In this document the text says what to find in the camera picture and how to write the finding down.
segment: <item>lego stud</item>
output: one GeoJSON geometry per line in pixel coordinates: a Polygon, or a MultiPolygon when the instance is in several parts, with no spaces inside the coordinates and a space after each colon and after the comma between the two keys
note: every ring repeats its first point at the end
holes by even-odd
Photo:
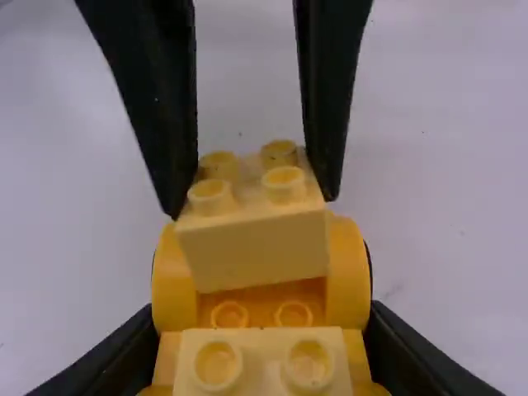
{"type": "Polygon", "coordinates": [[[187,192],[195,213],[202,216],[223,215],[235,207],[231,183],[220,179],[198,181],[187,192]]]}
{"type": "Polygon", "coordinates": [[[261,161],[264,169],[297,165],[297,145],[291,140],[273,140],[262,146],[261,161]]]}
{"type": "Polygon", "coordinates": [[[232,342],[207,342],[196,353],[192,369],[192,377],[198,388],[208,394],[225,394],[242,375],[242,352],[232,342]]]}
{"type": "Polygon", "coordinates": [[[248,310],[236,301],[224,301],[211,311],[213,328],[246,328],[248,323],[248,310]]]}
{"type": "Polygon", "coordinates": [[[312,310],[300,301],[286,301],[275,312],[275,325],[281,328],[309,328],[312,324],[312,310]]]}
{"type": "Polygon", "coordinates": [[[230,151],[214,151],[200,158],[200,172],[205,179],[235,181],[238,178],[238,159],[230,151]]]}
{"type": "Polygon", "coordinates": [[[262,177],[267,198],[276,205],[287,205],[306,196],[304,171],[300,167],[276,167],[262,177]]]}
{"type": "Polygon", "coordinates": [[[317,339],[302,339],[286,352],[282,362],[282,378],[295,392],[320,394],[334,376],[334,356],[317,339]]]}

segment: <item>yellow plastic toy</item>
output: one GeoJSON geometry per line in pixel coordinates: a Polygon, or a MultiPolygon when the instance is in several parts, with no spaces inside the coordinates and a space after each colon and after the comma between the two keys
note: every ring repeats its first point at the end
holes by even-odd
{"type": "Polygon", "coordinates": [[[143,395],[387,394],[361,336],[363,237],[328,211],[302,148],[207,154],[187,198],[154,257],[161,342],[143,395]]]}

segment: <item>toy vehicle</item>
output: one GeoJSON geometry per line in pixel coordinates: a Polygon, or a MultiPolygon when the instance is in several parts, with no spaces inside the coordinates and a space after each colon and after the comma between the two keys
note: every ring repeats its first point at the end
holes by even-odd
{"type": "Polygon", "coordinates": [[[30,394],[500,394],[371,300],[363,237],[326,209],[371,2],[295,1],[306,149],[200,161],[191,1],[77,4],[175,221],[152,305],[30,394]]]}

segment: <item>black rubber tire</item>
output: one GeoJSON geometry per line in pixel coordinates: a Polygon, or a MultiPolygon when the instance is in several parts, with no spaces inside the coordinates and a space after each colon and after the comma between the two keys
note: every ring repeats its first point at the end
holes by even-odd
{"type": "Polygon", "coordinates": [[[366,244],[365,240],[363,240],[363,243],[365,244],[365,250],[366,250],[366,258],[369,262],[369,275],[370,275],[370,300],[372,300],[372,290],[374,285],[374,279],[372,278],[372,260],[370,260],[370,250],[369,246],[366,244]]]}

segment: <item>white table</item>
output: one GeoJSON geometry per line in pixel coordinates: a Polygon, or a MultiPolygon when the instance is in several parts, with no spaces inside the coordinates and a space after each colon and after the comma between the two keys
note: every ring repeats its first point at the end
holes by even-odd
{"type": "MultiPolygon", "coordinates": [[[[200,150],[302,141],[290,1],[196,8],[200,150]]],[[[528,356],[527,17],[515,0],[378,0],[332,204],[370,245],[375,297],[514,396],[528,356]]],[[[148,303],[167,221],[111,73],[67,0],[0,8],[0,192],[10,396],[148,303]]]]}

